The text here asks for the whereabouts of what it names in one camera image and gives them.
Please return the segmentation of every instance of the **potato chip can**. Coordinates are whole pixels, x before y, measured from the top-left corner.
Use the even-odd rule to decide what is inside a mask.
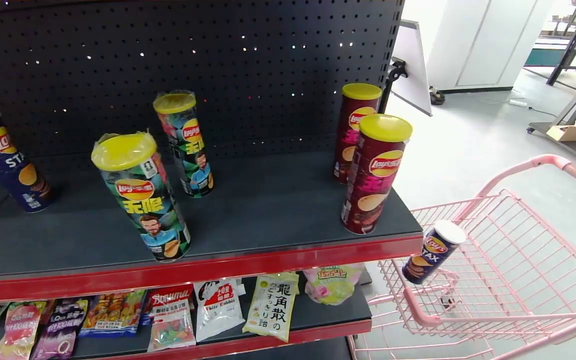
[[[152,105],[166,133],[183,191],[192,198],[210,194],[215,179],[206,160],[195,94],[176,90],[157,96]]]
[[[105,134],[90,157],[155,259],[167,263],[185,255],[190,233],[153,136]]]
[[[359,131],[341,220],[351,232],[368,234],[391,192],[412,126],[397,116],[370,114],[359,122]]]
[[[425,233],[421,254],[408,258],[401,269],[411,283],[420,285],[454,253],[468,236],[461,227],[441,219]]]
[[[17,150],[2,123],[1,112],[0,184],[27,213],[40,212],[53,202],[50,184],[32,162]]]
[[[336,131],[333,175],[340,183],[348,182],[348,172],[359,139],[359,121],[377,112],[382,89],[372,84],[353,83],[341,88],[342,102]]]

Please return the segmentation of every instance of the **blue chip can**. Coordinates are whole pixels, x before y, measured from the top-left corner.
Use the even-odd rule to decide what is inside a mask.
[[[51,187],[35,166],[19,152],[2,123],[0,112],[0,184],[28,213],[40,212],[53,201]]]
[[[463,244],[468,236],[461,227],[441,219],[423,237],[421,255],[408,258],[401,269],[404,277],[411,283],[420,285],[446,259]]]

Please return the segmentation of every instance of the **printed man's face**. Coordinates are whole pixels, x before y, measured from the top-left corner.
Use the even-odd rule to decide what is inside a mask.
[[[156,219],[148,219],[141,222],[141,226],[146,229],[151,235],[157,235],[162,229],[162,224]]]
[[[198,165],[200,168],[203,169],[203,168],[206,167],[206,155],[199,155],[199,156],[197,156],[196,161],[197,161],[197,165]]]

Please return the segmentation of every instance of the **cart handle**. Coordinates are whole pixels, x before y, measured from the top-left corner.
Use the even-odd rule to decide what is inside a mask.
[[[560,170],[569,173],[574,178],[576,178],[576,167],[572,164],[572,161],[568,160],[565,157],[561,157],[559,155],[553,155],[551,153],[545,153],[544,155],[535,156],[531,159],[528,159],[525,162],[521,162],[516,164],[515,166],[511,166],[504,171],[501,171],[497,176],[493,177],[487,184],[482,187],[482,189],[476,194],[475,199],[471,201],[469,205],[463,208],[455,216],[454,222],[458,225],[464,219],[471,214],[473,210],[475,210],[478,205],[482,202],[483,198],[490,193],[490,191],[499,184],[503,179],[507,178],[510,175],[521,173],[522,171],[526,171],[528,169],[532,169],[538,166],[542,166],[544,164],[551,164],[553,166],[558,167]]]

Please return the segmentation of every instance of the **pink shopping cart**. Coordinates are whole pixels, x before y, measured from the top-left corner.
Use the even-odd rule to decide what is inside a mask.
[[[373,354],[399,359],[397,351],[433,349],[433,359],[511,359],[550,344],[576,337],[576,250],[544,219],[507,189],[491,193],[509,175],[552,164],[576,178],[576,167],[557,155],[541,155],[498,174],[474,198],[412,210],[424,230],[438,220],[461,226],[468,241],[422,285],[402,274],[407,259],[380,260],[389,294],[368,303],[394,303],[394,310],[377,311],[372,333],[403,326],[412,334],[447,338],[443,344],[416,346],[355,346],[355,360]],[[519,346],[496,355],[491,341],[514,340]],[[437,347],[476,342],[473,353],[441,357]]]

